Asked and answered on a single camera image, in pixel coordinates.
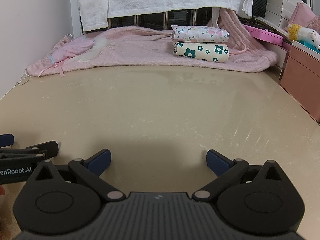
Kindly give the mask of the person's left hand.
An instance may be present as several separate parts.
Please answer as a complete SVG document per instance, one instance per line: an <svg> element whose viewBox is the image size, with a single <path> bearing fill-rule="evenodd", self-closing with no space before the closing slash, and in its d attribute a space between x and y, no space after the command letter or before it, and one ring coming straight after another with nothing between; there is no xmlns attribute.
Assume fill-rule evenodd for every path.
<svg viewBox="0 0 320 240"><path fill-rule="evenodd" d="M0 185L0 195L1 196L5 195L5 189L2 185Z"/></svg>

